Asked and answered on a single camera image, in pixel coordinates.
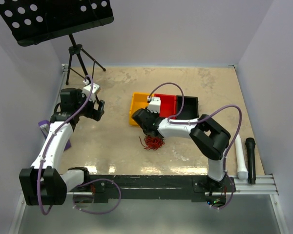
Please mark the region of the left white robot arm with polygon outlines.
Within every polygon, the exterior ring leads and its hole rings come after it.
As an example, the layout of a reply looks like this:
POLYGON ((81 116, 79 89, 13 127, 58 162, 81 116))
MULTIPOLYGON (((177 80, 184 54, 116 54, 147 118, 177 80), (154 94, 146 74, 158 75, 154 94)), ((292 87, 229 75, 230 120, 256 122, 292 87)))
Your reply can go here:
POLYGON ((99 91, 97 84, 61 90, 60 102, 48 122, 45 143, 30 168, 19 174, 27 205, 62 205, 74 188, 87 191, 91 187, 87 168, 73 167, 61 175, 58 167, 80 117, 99 121, 104 114, 105 102, 96 100, 99 91))

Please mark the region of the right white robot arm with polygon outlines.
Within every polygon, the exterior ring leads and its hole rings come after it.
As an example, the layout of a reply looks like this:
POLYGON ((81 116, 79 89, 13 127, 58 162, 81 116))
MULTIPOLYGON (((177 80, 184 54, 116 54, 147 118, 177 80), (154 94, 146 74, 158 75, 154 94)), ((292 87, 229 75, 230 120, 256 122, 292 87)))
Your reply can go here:
POLYGON ((155 117, 148 109, 138 109, 131 116, 144 134, 151 137, 180 137, 191 139, 208 158, 208 187, 220 191, 225 186, 224 153, 229 146, 230 133, 208 115, 178 120, 155 117))

